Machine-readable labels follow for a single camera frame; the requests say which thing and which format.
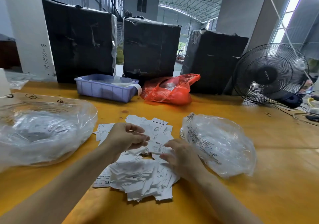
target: string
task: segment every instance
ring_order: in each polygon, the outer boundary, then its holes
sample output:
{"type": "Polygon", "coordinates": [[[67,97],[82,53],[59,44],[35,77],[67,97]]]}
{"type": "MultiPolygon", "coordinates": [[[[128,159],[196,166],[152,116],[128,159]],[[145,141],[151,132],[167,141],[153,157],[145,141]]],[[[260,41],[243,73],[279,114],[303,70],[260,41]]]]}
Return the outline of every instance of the string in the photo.
{"type": "MultiPolygon", "coordinates": [[[[272,5],[273,5],[273,7],[274,7],[274,9],[275,9],[275,11],[276,11],[276,13],[277,13],[277,17],[278,17],[279,21],[281,21],[281,17],[280,17],[280,15],[279,15],[279,12],[278,12],[276,6],[275,6],[274,1],[273,1],[273,0],[270,0],[270,1],[271,1],[272,5]]],[[[289,42],[290,46],[291,46],[292,49],[293,49],[293,52],[295,53],[297,59],[300,60],[300,58],[299,58],[298,55],[297,55],[296,49],[293,47],[293,44],[291,43],[291,40],[290,40],[290,38],[289,38],[289,36],[288,36],[288,33],[286,32],[286,28],[285,28],[285,27],[283,27],[283,28],[284,28],[285,35],[286,35],[286,37],[287,37],[287,39],[288,39],[288,42],[289,42]]],[[[308,79],[311,81],[311,86],[314,85],[312,79],[311,79],[310,76],[307,74],[307,72],[306,72],[305,70],[303,70],[303,71],[304,71],[304,73],[306,74],[306,76],[308,77],[308,79]]]]}

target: wooden table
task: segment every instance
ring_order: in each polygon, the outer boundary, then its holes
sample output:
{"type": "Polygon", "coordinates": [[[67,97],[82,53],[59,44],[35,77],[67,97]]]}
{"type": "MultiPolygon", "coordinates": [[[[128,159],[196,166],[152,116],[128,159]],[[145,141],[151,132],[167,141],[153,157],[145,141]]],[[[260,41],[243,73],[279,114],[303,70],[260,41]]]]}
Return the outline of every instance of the wooden table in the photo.
{"type": "MultiPolygon", "coordinates": [[[[193,95],[187,106],[146,102],[137,96],[123,104],[78,96],[75,85],[57,83],[29,82],[21,92],[88,100],[98,109],[98,124],[123,122],[128,114],[157,117],[173,125],[174,137],[179,137],[182,118],[191,112],[228,118],[253,140],[257,165],[253,177],[239,175],[222,182],[265,223],[319,222],[319,128],[293,120],[274,107],[243,106],[240,97],[211,95],[193,95]]],[[[62,163],[0,173],[0,215],[97,145],[92,134],[62,163]]],[[[153,197],[139,204],[126,200],[123,192],[90,188],[63,223],[219,223],[203,196],[184,180],[174,185],[172,202],[159,204],[153,197]]]]}

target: red plastic bag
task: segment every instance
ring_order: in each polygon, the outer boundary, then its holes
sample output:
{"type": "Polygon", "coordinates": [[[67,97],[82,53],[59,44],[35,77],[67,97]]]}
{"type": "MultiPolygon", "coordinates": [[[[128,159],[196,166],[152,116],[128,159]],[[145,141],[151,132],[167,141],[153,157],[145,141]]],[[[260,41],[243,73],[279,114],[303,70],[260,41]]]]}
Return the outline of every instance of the red plastic bag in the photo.
{"type": "Polygon", "coordinates": [[[185,105],[192,102],[190,86],[199,79],[199,74],[152,79],[145,82],[141,97],[147,101],[185,105]]]}

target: electric fan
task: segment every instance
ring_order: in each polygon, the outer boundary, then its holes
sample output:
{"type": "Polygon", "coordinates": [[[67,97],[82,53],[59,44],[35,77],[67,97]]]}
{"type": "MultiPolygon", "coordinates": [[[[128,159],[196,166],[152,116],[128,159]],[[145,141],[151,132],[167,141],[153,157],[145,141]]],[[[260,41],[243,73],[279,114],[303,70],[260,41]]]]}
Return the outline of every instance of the electric fan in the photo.
{"type": "Polygon", "coordinates": [[[233,87],[245,100],[257,104],[280,102],[290,108],[301,105],[296,95],[307,81],[305,56],[285,44],[267,44],[244,54],[232,76],[233,87]]]}

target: fan hub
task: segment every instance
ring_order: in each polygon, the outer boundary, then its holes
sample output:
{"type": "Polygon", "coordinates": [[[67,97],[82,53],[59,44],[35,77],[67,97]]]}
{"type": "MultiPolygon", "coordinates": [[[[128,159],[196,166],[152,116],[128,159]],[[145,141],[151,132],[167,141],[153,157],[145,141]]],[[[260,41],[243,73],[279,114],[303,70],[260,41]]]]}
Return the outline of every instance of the fan hub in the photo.
{"type": "Polygon", "coordinates": [[[254,80],[259,85],[269,85],[278,77],[278,72],[274,67],[264,66],[257,70],[254,80]]]}

